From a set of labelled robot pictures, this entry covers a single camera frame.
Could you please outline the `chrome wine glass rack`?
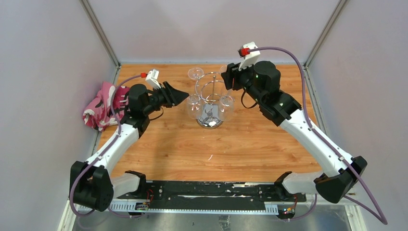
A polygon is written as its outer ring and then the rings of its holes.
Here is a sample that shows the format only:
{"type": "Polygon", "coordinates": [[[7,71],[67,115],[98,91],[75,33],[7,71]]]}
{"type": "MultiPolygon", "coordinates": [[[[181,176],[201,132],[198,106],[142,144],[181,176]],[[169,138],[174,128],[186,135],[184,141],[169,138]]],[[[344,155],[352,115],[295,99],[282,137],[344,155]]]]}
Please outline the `chrome wine glass rack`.
{"type": "Polygon", "coordinates": [[[223,121],[219,116],[219,104],[223,97],[230,95],[225,88],[220,72],[203,74],[195,83],[195,94],[199,96],[203,109],[196,121],[205,129],[218,128],[223,121]]]}

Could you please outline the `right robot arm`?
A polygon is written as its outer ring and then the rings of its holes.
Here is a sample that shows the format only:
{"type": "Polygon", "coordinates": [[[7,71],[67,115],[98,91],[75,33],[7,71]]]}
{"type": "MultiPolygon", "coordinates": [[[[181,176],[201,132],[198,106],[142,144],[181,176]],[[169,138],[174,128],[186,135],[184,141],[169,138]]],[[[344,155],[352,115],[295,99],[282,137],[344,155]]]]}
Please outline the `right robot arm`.
{"type": "Polygon", "coordinates": [[[240,66],[228,64],[221,73],[226,89],[243,89],[255,100],[262,115],[292,135],[322,169],[302,174],[285,172],[274,182],[276,197],[287,201],[296,193],[317,193],[328,202],[340,202],[357,183],[367,161],[362,156],[353,157],[321,132],[304,114],[300,103],[280,89],[281,73],[272,62],[240,66]]]}

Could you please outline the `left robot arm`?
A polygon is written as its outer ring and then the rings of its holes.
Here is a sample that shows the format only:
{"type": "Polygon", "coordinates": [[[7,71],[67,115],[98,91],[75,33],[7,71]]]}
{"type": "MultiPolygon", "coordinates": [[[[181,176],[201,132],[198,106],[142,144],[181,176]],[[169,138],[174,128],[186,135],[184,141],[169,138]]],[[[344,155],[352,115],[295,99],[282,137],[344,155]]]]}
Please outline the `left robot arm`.
{"type": "Polygon", "coordinates": [[[151,113],[163,107],[178,106],[188,97],[187,92],[175,89],[166,81],[153,90],[143,84],[130,87],[128,106],[114,134],[89,159],[76,161],[71,166],[69,201],[74,213],[81,215],[76,205],[103,212],[110,207],[113,199],[126,193],[136,199],[147,194],[144,174],[129,170],[120,177],[112,178],[111,172],[128,148],[145,133],[151,113]]]}

